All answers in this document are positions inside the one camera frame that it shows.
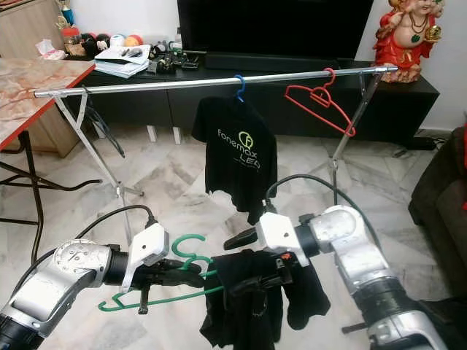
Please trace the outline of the marble folding table red edge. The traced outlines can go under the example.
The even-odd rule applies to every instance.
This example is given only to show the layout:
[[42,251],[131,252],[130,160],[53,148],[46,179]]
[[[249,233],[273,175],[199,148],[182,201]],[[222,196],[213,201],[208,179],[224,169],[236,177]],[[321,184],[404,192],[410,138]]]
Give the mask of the marble folding table red edge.
[[34,205],[37,219],[1,219],[2,222],[20,225],[36,226],[36,236],[32,248],[31,260],[36,261],[38,246],[44,226],[44,212],[40,190],[51,189],[60,191],[79,190],[87,184],[100,184],[102,180],[88,180],[76,186],[67,187],[38,176],[34,165],[33,147],[27,127],[50,109],[53,100],[36,96],[37,91],[71,89],[84,79],[96,66],[93,61],[47,60],[44,58],[31,59],[2,59],[0,71],[1,83],[1,133],[0,150],[16,138],[19,149],[12,154],[24,152],[26,154],[26,170],[0,163],[2,169],[11,172],[12,176],[0,181],[0,184],[14,187],[29,187],[33,190]]

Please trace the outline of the small black flat box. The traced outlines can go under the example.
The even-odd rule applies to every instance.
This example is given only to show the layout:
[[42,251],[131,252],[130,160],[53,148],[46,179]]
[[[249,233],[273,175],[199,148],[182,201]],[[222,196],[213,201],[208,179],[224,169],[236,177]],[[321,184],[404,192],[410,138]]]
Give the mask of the small black flat box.
[[200,63],[197,56],[183,56],[176,61],[176,65],[182,70],[198,70]]

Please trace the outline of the black soundbar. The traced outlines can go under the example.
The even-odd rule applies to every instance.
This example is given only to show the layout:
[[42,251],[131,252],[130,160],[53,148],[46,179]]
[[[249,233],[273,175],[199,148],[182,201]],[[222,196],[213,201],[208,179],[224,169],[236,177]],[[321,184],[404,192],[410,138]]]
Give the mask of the black soundbar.
[[257,72],[312,72],[326,68],[341,69],[336,59],[305,58],[287,55],[250,55],[237,52],[209,51],[204,63],[210,69]]

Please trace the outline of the black fonemax t-shirt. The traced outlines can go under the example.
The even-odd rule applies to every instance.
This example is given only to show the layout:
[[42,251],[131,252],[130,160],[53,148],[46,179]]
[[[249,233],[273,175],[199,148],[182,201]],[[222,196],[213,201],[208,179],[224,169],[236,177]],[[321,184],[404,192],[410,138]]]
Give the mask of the black fonemax t-shirt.
[[191,136],[206,143],[206,191],[231,196],[247,223],[266,212],[263,201],[277,182],[277,140],[251,104],[236,97],[208,96],[198,103]]
[[204,287],[223,286],[224,289],[206,296],[207,314],[200,329],[201,335],[213,346],[274,350],[281,337],[283,320],[291,329],[302,330],[311,317],[329,312],[329,297],[312,265],[301,267],[292,284],[231,297],[227,289],[234,283],[274,272],[268,253],[245,249],[213,257],[208,266],[211,274],[206,277]]

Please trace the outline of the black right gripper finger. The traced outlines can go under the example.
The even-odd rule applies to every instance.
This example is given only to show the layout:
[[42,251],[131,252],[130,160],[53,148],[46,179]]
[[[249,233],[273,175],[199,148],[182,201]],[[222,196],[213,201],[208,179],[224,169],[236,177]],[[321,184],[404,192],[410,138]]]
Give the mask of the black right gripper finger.
[[229,287],[228,293],[231,297],[237,298],[250,292],[263,292],[272,287],[278,286],[278,275],[269,274],[269,276],[251,276],[240,282],[236,282]]
[[230,237],[223,243],[223,249],[225,251],[255,250],[255,244],[259,240],[256,229],[257,227],[250,227],[250,229],[240,231],[236,236]]

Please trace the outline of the red plastic hanger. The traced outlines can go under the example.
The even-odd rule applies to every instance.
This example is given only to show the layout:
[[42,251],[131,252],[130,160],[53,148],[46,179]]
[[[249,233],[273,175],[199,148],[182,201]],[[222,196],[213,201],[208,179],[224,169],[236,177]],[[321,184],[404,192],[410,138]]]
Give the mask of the red plastic hanger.
[[[329,87],[336,82],[336,71],[333,68],[325,68],[327,72],[330,73],[330,80],[318,87],[306,87],[303,85],[287,85],[284,93],[284,97],[294,104],[294,106],[300,107],[301,110],[307,112],[313,117],[316,117],[318,120],[323,121],[323,123],[329,125],[334,130],[341,131],[344,136],[353,137],[356,136],[356,129],[354,126],[354,121],[350,116],[343,110],[343,107],[340,107],[340,104],[337,104],[331,96]],[[325,116],[321,116],[315,110],[308,106],[304,106],[300,101],[296,100],[293,97],[293,91],[297,91],[300,96],[307,96],[312,102],[317,103],[318,106],[322,106],[324,110],[334,110],[339,116],[343,117],[346,126],[339,126],[334,121],[327,119]]]

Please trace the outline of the red laughing buddha statue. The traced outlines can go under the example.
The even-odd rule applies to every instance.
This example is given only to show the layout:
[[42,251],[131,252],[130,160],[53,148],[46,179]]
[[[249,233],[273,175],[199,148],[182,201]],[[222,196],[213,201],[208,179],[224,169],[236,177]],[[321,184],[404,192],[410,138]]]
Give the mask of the red laughing buddha statue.
[[383,74],[384,82],[410,83],[418,80],[421,59],[430,56],[441,39],[441,17],[446,0],[387,0],[393,8],[379,20],[374,44],[374,66],[397,66]]

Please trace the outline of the black flat television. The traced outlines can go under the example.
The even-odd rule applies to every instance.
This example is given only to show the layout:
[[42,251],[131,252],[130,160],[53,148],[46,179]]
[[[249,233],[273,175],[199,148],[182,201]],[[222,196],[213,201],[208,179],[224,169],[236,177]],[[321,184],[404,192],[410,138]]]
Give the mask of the black flat television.
[[177,0],[186,50],[352,59],[373,0]]

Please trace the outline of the black TV cabinet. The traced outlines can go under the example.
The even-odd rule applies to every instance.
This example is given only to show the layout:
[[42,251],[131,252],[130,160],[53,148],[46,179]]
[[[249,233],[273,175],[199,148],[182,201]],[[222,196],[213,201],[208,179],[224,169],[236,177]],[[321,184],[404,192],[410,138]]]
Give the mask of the black TV cabinet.
[[[80,81],[80,88],[111,85],[177,82],[200,79],[231,79],[236,71],[200,68],[177,70],[173,74],[143,71],[130,79],[93,71]],[[329,87],[333,102],[352,117],[368,87],[371,77],[357,74],[339,76]],[[248,82],[242,94],[264,118],[277,136],[340,138],[336,126],[346,120],[333,108],[312,102],[306,91],[286,91],[290,81]],[[127,93],[94,93],[91,107],[107,124],[153,125],[191,130],[201,99],[210,96],[233,98],[240,84],[189,89],[127,91]],[[427,79],[413,83],[378,84],[363,116],[355,123],[355,139],[374,142],[409,144],[433,108],[440,93]]]

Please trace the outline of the stack of white papers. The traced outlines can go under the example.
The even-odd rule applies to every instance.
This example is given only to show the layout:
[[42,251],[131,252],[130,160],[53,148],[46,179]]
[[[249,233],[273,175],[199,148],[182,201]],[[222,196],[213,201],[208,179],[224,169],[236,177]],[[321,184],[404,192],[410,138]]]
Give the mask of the stack of white papers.
[[129,79],[134,74],[142,72],[149,68],[150,59],[149,53],[150,44],[141,44],[139,47],[143,51],[143,56],[140,58],[123,59],[120,54],[127,49],[127,47],[113,47],[99,53],[94,57],[93,62],[96,64],[96,70],[113,76],[123,77]]

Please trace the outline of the silver clothes rack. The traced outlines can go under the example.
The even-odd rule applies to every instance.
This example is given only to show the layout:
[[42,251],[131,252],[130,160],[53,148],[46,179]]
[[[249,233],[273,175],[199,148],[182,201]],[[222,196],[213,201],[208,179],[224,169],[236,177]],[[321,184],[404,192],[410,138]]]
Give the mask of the silver clothes rack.
[[[376,92],[378,83],[381,81],[383,74],[388,72],[394,72],[398,69],[397,66],[371,66],[365,68],[347,68],[336,70],[336,76],[344,76],[345,74],[357,74],[362,77],[364,74],[373,74],[374,79],[371,81],[368,87],[363,89],[361,93],[361,103],[354,113],[353,121],[355,123],[363,116],[371,97]],[[323,79],[323,77],[329,77],[330,73],[326,70],[317,72],[300,72],[300,73],[289,73],[289,74],[261,74],[260,76],[244,77],[246,84],[248,83],[260,83],[260,82],[274,82],[274,81],[291,81],[300,79]],[[235,77],[229,77],[229,79],[200,79],[200,80],[188,80],[188,81],[168,81],[168,82],[154,82],[154,83],[141,83],[141,84],[127,84],[127,85],[112,85],[106,87],[91,87],[88,89],[91,94],[104,94],[104,93],[125,93],[126,91],[148,91],[148,90],[173,90],[173,89],[190,89],[199,88],[206,86],[216,85],[233,85],[240,81]],[[88,96],[83,89],[56,89],[56,90],[37,90],[30,91],[31,96],[35,98],[53,98],[61,108],[61,114],[64,115],[68,123],[79,136],[80,141],[84,144],[91,157],[96,161],[96,164],[102,173],[107,178],[107,183],[112,187],[112,192],[115,198],[120,199],[121,203],[126,203],[126,194],[134,194],[137,196],[144,196],[144,191],[134,189],[134,187],[124,186],[119,180],[113,176],[110,172],[106,161],[103,161],[96,147],[90,143],[88,138],[81,131],[81,124],[85,119],[85,106],[88,100]],[[80,107],[79,114],[76,117],[68,110],[66,104],[63,102],[63,98],[66,96],[80,96]]]

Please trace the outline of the black plush toys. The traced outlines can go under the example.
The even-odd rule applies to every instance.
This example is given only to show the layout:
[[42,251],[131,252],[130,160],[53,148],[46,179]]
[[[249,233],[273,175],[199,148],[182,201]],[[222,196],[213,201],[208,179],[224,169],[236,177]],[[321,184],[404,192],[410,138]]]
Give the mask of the black plush toys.
[[93,59],[102,51],[107,50],[110,47],[110,37],[109,34],[80,34],[80,46],[83,47],[85,56]]

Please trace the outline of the green plastic hanger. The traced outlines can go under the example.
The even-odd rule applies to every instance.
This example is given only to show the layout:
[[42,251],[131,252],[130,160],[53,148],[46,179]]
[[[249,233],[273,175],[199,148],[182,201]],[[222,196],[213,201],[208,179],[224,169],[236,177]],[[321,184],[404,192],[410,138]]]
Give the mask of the green plastic hanger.
[[[203,256],[202,254],[181,252],[178,249],[178,246],[180,244],[190,239],[197,239],[197,240],[200,240],[201,242],[204,242],[207,238],[204,236],[198,236],[198,234],[185,234],[184,236],[180,236],[176,240],[174,240],[171,246],[171,250],[173,254],[176,254],[178,257],[184,257],[186,259],[184,263],[182,264],[183,269],[187,269],[193,266],[194,261],[197,261],[197,260],[206,261],[206,263],[213,263],[213,260],[211,260],[210,257]],[[126,310],[130,308],[137,308],[141,314],[144,314],[144,311],[149,310],[147,309],[147,307],[149,306],[159,306],[159,304],[173,303],[174,301],[193,299],[195,297],[209,295],[215,292],[220,292],[223,289],[224,289],[223,286],[214,287],[214,289],[204,289],[203,291],[197,291],[197,292],[186,294],[186,295],[170,297],[169,299],[161,299],[161,300],[154,300],[154,301],[147,301],[146,299],[144,299],[142,291],[140,291],[140,297],[141,297],[140,303],[129,304],[129,306],[126,306],[123,303],[123,301],[120,300],[122,296],[126,295],[126,292],[118,292],[110,298],[110,300],[113,301],[113,306],[108,306],[108,303],[105,300],[97,304],[97,309],[100,310],[101,312],[117,312],[117,311]]]

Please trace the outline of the black remote control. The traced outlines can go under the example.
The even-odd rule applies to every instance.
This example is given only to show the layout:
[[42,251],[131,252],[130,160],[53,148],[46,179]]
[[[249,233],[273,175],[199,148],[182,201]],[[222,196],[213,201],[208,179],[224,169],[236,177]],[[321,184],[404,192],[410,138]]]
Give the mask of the black remote control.
[[174,74],[176,66],[172,58],[159,58],[155,61],[155,71],[157,74]]

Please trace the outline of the pink white tissue box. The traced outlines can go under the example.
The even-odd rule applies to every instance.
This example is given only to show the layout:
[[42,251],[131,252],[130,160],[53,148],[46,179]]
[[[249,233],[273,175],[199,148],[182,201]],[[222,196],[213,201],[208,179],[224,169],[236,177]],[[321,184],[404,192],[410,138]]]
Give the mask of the pink white tissue box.
[[51,40],[47,38],[36,43],[35,47],[40,57],[45,60],[63,60],[68,56],[66,51],[56,49]]

